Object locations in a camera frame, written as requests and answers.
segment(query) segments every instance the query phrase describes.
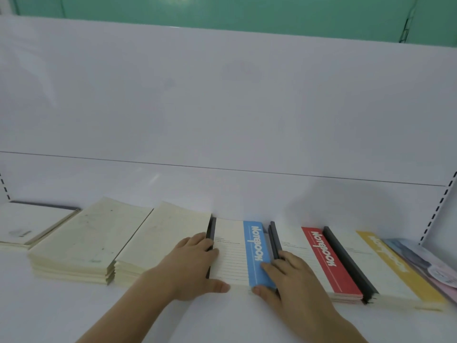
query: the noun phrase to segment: notebook text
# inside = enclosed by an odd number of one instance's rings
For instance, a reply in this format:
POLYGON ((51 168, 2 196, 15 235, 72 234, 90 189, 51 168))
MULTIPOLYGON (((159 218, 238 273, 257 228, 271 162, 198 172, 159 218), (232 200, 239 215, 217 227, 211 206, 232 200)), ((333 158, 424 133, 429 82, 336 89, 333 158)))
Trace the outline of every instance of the notebook text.
POLYGON ((376 236, 368 236, 368 238, 370 240, 372 240, 374 242, 374 244, 376 244, 378 247, 379 247, 379 250, 375 250, 376 253, 380 254, 380 253, 383 253, 383 254, 386 254, 387 257, 389 259, 391 259, 395 265, 397 265, 398 267, 398 270, 400 272, 404 272, 404 273, 408 273, 409 271, 406 269, 405 265, 402 264, 402 262, 397 259, 397 257, 392 254, 392 252, 389 250, 389 248, 387 248, 383 242, 381 242, 381 240, 376 237, 376 236))
POLYGON ((333 256, 331 256, 327 246, 322 241, 322 235, 316 231, 312 231, 311 233, 313 234, 314 239, 318 242, 317 245, 313 247, 320 248, 322 250, 322 253, 325 255, 325 262, 327 263, 327 265, 336 267, 335 259, 333 258, 333 256))
POLYGON ((255 261, 263 261, 263 251, 262 251, 262 242, 260 241, 260 232, 263 233, 263 231, 259 228, 259 226, 251 226, 252 229, 252 241, 247 241, 247 242, 252 242, 254 243, 254 248, 255 248, 255 256, 254 260, 255 261))

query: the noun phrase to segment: teal wall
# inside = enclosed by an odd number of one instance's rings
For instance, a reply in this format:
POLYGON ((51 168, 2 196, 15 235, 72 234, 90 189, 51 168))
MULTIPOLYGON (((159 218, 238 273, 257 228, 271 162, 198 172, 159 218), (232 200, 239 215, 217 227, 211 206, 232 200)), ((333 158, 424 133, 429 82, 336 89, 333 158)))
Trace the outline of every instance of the teal wall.
POLYGON ((419 0, 406 42, 457 46, 457 0, 419 0))
POLYGON ((69 18, 397 42, 414 0, 64 0, 69 18))
MULTIPOLYGON (((416 0, 15 0, 20 15, 398 42, 416 0)), ((419 0, 408 43, 457 45, 457 0, 419 0)))
POLYGON ((15 0, 18 14, 36 17, 63 18, 61 0, 15 0))

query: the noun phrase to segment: left hand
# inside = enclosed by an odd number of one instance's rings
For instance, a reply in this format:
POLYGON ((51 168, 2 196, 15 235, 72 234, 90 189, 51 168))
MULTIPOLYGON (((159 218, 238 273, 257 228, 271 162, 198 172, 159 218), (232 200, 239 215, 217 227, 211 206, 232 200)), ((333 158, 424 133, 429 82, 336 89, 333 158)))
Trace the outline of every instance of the left hand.
POLYGON ((163 279, 173 300, 193 300, 197 296, 215 292, 226 293, 230 285, 217 279, 206 279, 209 266, 219 255, 219 249, 207 251, 214 244, 202 232, 181 240, 154 268, 146 271, 146 279, 163 279))

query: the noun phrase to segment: yellow notebook cover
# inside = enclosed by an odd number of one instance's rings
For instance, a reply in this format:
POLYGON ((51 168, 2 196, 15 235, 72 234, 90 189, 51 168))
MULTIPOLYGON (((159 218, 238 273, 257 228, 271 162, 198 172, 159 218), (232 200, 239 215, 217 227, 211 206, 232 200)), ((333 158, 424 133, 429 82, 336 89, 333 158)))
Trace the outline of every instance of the yellow notebook cover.
POLYGON ((357 231, 357 233, 423 302, 442 303, 443 305, 447 303, 446 299, 435 288, 381 241, 378 236, 367 231, 357 231))

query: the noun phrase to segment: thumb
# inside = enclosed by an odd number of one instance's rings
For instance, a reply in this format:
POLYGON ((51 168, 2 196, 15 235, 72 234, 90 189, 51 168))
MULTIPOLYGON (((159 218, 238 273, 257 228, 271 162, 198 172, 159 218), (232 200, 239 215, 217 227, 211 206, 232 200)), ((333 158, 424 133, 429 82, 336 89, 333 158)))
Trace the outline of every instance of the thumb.
POLYGON ((230 285, 218 279, 207 279, 205 284, 205 294, 209 292, 226 293, 230 290, 230 285))
POLYGON ((281 300, 273 292, 273 290, 267 288, 264 285, 258 285, 252 289, 252 292, 257 296, 260 296, 262 300, 264 300, 267 305, 269 305, 271 309, 276 312, 277 315, 281 316, 283 314, 283 306, 281 304, 281 300))

